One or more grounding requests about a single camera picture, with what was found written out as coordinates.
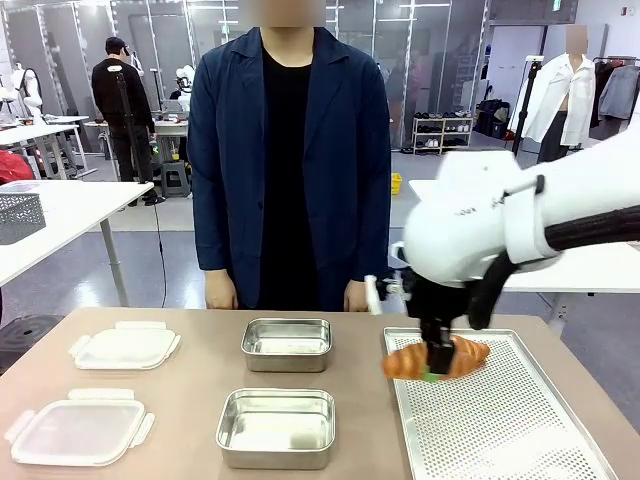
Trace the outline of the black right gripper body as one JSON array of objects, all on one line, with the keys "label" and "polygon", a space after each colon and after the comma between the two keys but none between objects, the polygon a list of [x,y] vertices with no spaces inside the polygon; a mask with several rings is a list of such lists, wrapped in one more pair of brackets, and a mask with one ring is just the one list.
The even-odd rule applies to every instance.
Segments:
[{"label": "black right gripper body", "polygon": [[412,269],[402,271],[405,305],[410,318],[428,319],[451,328],[451,322],[467,312],[473,282],[461,287],[441,285],[427,280]]}]

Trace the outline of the person's left hand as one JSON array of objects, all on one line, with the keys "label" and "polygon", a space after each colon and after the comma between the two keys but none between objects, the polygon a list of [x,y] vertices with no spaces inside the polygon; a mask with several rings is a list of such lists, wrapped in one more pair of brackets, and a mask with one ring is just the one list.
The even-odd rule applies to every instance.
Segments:
[{"label": "person's left hand", "polygon": [[366,283],[351,280],[344,291],[345,312],[368,312]]}]

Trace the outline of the person's right hand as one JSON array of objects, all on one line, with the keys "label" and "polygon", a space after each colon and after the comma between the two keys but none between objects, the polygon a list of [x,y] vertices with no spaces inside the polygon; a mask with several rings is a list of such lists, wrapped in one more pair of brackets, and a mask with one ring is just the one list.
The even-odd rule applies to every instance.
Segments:
[{"label": "person's right hand", "polygon": [[236,288],[226,269],[206,271],[205,303],[208,309],[235,310],[238,308]]}]

